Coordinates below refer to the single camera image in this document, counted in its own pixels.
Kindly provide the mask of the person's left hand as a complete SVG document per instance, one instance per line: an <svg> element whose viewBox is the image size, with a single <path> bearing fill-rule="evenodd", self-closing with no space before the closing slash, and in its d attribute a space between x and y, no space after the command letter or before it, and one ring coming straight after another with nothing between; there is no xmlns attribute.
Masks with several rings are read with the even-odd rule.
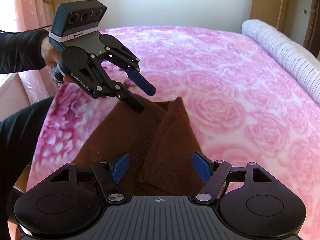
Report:
<svg viewBox="0 0 320 240"><path fill-rule="evenodd" d="M41 43L41 56L44 59L46 67L54 68L60 60L60 54L50 44L49 37L45 37Z"/></svg>

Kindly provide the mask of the black left sleeve forearm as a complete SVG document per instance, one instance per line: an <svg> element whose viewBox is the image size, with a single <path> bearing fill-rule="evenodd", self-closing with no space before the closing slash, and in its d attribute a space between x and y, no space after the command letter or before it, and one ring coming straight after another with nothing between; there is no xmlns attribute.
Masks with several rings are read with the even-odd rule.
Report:
<svg viewBox="0 0 320 240"><path fill-rule="evenodd" d="M1 33L1 74L41 70L46 63L41 45L48 36L46 30L29 30L21 33Z"/></svg>

